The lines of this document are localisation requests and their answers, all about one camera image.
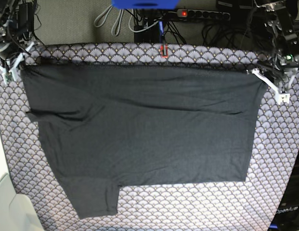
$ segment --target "patterned mat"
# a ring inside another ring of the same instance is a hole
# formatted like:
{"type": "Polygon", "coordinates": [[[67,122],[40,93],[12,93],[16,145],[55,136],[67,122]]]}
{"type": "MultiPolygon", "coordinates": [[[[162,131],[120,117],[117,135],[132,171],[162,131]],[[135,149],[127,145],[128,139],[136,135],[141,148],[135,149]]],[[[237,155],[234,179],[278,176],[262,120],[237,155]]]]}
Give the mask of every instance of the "patterned mat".
{"type": "MultiPolygon", "coordinates": [[[[100,64],[179,64],[244,68],[263,54],[170,45],[162,58],[159,44],[84,44],[35,48],[39,57],[100,64]]],[[[79,220],[58,184],[38,141],[22,81],[5,86],[0,75],[0,130],[17,193],[31,199],[46,231],[265,231],[286,189],[299,148],[299,72],[290,104],[278,106],[268,90],[258,112],[246,182],[125,187],[118,214],[79,220]]]]}

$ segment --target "blue box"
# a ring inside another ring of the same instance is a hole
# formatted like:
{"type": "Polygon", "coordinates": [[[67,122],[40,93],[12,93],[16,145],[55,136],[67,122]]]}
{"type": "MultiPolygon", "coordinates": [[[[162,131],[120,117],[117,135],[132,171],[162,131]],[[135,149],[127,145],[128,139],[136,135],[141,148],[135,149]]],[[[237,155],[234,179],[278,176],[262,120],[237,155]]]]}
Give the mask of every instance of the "blue box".
{"type": "Polygon", "coordinates": [[[175,9],[179,0],[112,0],[119,9],[175,9]]]}

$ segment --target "green light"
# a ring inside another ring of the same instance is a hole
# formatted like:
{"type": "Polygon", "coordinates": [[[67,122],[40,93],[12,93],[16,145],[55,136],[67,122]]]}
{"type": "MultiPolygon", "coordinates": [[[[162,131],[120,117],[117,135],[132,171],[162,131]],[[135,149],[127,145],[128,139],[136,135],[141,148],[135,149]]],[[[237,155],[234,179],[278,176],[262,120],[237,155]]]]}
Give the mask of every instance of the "green light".
{"type": "Polygon", "coordinates": [[[287,56],[286,56],[286,59],[287,59],[287,60],[291,60],[292,58],[293,58],[292,55],[287,55],[287,56]]]}

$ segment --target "black t-shirt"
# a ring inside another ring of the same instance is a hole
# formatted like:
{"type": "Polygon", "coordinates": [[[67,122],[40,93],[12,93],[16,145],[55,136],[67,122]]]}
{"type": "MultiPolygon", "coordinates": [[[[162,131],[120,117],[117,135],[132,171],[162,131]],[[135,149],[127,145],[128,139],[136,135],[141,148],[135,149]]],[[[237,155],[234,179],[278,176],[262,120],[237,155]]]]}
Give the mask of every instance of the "black t-shirt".
{"type": "Polygon", "coordinates": [[[266,85],[177,67],[22,71],[39,140],[80,218],[117,213],[127,185],[244,181],[266,85]]]}

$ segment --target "t-shirt hem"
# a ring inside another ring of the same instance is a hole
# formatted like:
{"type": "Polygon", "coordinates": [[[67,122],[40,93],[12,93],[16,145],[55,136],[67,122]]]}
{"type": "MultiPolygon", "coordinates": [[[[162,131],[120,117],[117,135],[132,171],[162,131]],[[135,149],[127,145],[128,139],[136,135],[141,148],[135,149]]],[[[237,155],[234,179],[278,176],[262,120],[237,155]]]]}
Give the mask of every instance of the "t-shirt hem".
{"type": "Polygon", "coordinates": [[[77,212],[77,214],[80,219],[94,218],[94,217],[101,217],[101,216],[114,216],[117,214],[117,209],[86,211],[86,212],[81,212],[81,213],[77,212]]]}

